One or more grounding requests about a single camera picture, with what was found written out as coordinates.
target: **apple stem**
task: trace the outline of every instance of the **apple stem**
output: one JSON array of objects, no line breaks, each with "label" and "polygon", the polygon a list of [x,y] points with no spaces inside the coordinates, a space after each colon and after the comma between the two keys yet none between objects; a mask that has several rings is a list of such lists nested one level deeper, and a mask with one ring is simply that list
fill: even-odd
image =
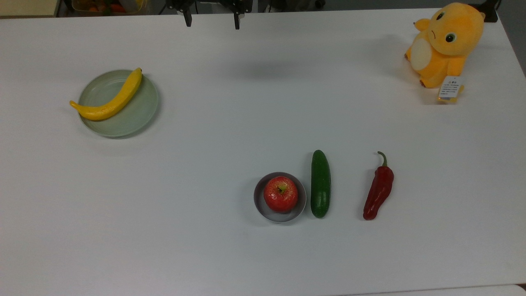
[{"label": "apple stem", "polygon": [[278,186],[278,189],[279,189],[279,193],[284,193],[285,190],[287,189],[287,186],[286,185],[281,185],[281,186]]}]

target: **tag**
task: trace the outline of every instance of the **tag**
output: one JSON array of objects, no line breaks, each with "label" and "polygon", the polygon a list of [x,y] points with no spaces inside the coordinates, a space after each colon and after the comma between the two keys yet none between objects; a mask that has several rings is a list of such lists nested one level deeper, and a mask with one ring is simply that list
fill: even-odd
[{"label": "tag", "polygon": [[454,103],[462,91],[464,78],[460,76],[446,76],[438,93],[438,101]]}]

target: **red apple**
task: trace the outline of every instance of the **red apple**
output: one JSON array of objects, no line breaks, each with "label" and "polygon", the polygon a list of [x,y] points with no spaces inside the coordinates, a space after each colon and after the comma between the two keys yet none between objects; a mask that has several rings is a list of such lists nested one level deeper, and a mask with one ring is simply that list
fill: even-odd
[{"label": "red apple", "polygon": [[298,189],[291,179],[278,176],[268,181],[263,189],[263,197],[271,210],[286,213],[298,202]]}]

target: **green cucumber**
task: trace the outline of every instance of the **green cucumber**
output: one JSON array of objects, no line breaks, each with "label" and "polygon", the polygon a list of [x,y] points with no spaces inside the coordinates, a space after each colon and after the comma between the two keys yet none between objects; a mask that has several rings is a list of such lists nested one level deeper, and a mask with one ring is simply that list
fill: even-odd
[{"label": "green cucumber", "polygon": [[323,218],[330,204],[329,162],[321,150],[314,151],[311,167],[310,208],[316,218]]}]

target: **yellow banana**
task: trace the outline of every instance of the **yellow banana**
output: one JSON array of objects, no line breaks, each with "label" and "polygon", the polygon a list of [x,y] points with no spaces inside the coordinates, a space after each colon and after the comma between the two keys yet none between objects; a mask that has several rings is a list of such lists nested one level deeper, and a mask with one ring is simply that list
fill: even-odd
[{"label": "yellow banana", "polygon": [[73,101],[69,101],[69,104],[75,108],[79,114],[89,120],[104,120],[112,117],[117,114],[129,100],[134,96],[134,94],[139,89],[140,82],[143,78],[143,70],[137,68],[133,70],[126,81],[124,82],[123,87],[120,89],[119,93],[111,101],[105,105],[98,107],[91,106],[82,106]]}]

